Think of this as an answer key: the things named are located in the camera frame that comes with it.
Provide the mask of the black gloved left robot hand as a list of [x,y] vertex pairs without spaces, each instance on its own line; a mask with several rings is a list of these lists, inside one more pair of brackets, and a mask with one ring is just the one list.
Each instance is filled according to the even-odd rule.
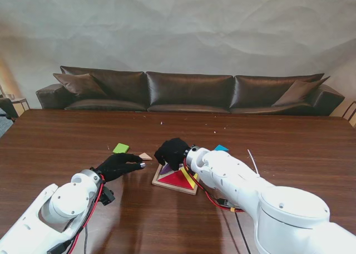
[[127,173],[144,169],[145,166],[142,158],[137,155],[118,153],[109,156],[94,171],[101,175],[106,182],[111,182]]

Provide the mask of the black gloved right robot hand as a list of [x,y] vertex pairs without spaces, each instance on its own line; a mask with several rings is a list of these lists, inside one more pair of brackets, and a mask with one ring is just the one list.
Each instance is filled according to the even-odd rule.
[[177,171],[190,150],[191,147],[186,142],[180,138],[173,138],[165,141],[155,152],[154,157],[161,165],[167,163],[173,171]]

